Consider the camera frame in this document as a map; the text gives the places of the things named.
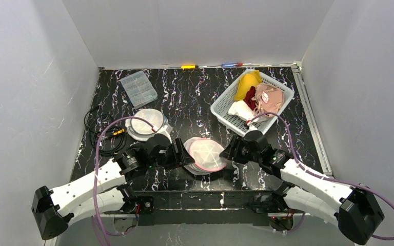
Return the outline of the white mesh bag pink zipper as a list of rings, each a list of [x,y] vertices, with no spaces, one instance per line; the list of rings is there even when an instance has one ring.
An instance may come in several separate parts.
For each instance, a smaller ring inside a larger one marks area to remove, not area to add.
[[[184,147],[194,159],[193,163],[184,168],[193,175],[208,175],[227,166],[227,161],[219,157],[224,151],[223,146],[210,138],[192,137],[185,141]]]

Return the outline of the white mesh bag blue zipper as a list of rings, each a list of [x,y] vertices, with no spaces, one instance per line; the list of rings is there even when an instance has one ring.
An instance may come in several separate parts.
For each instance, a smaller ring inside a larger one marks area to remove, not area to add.
[[[144,119],[158,129],[168,125],[167,117],[156,109],[141,109],[134,114],[134,117]],[[125,127],[128,135],[136,141],[147,141],[155,134],[152,127],[140,119],[126,119]]]

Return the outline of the white plastic basket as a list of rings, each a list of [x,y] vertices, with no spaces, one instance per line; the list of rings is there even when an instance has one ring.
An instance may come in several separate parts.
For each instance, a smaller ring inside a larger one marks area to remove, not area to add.
[[[238,83],[240,81],[240,78],[252,72],[252,69],[247,69],[243,73],[241,73],[232,83],[230,86],[227,87],[227,89],[215,100],[215,102],[211,105],[210,110],[211,113],[217,118],[217,120],[223,124],[228,130],[233,131],[237,135],[244,136],[245,133],[248,131],[248,126],[246,125],[246,121],[240,119],[236,115],[230,115],[228,114],[228,110],[234,103],[234,95],[237,92],[238,89]],[[280,110],[278,111],[278,114],[280,115],[284,109],[288,106],[290,101],[294,97],[294,91],[284,85],[282,82],[272,78],[269,75],[266,75],[263,72],[260,72],[260,76],[262,79],[262,82],[266,84],[271,84],[283,92],[284,95],[284,101],[283,104],[281,105]]]

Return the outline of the red bra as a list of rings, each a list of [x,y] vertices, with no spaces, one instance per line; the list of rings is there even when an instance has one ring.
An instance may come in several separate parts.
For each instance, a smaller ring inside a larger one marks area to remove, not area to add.
[[[252,86],[250,87],[250,90],[246,93],[245,98],[243,99],[243,101],[251,110],[254,110],[257,107],[256,101],[253,99],[254,97],[255,97],[255,87]]]

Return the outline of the beige pink bra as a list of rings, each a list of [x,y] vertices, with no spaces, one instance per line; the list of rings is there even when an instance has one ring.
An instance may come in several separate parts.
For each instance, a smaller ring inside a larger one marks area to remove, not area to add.
[[[256,105],[253,110],[254,116],[266,112],[278,114],[284,102],[284,94],[281,89],[271,84],[261,83],[256,86],[252,101]]]

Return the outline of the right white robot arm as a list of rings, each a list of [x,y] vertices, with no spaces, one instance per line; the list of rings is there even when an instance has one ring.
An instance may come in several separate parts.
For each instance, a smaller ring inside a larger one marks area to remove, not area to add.
[[[365,245],[385,216],[365,186],[335,182],[274,149],[257,130],[235,136],[219,157],[241,164],[257,163],[282,181],[273,200],[282,208],[300,210],[335,225],[355,244]]]

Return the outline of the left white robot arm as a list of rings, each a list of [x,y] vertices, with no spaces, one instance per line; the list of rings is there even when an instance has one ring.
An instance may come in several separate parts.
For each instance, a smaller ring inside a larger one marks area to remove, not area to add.
[[[180,138],[155,134],[73,182],[52,189],[42,186],[34,192],[31,206],[40,236],[55,238],[73,223],[104,212],[137,212],[144,201],[128,184],[132,179],[152,168],[169,171],[194,162]]]

